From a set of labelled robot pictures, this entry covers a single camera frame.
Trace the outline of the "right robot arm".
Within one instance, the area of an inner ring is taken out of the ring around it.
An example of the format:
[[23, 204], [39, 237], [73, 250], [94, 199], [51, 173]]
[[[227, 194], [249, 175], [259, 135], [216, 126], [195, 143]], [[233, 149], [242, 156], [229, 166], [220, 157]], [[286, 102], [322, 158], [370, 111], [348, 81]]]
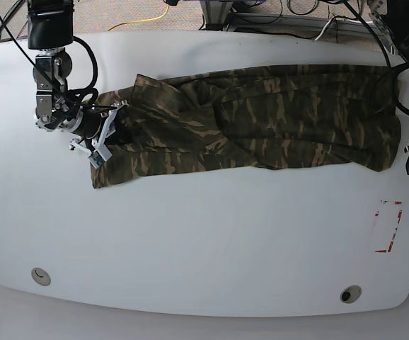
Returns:
[[[73, 134], [70, 149], [85, 152], [98, 168], [112, 156], [105, 142], [116, 133], [114, 120], [128, 103], [96, 104], [97, 59], [90, 46], [74, 36], [73, 12], [73, 1], [28, 2], [28, 48], [37, 51], [33, 69], [36, 125], [49, 132]], [[92, 64], [90, 84], [80, 89], [70, 89], [67, 83], [73, 64], [65, 47], [72, 43], [85, 48]]]

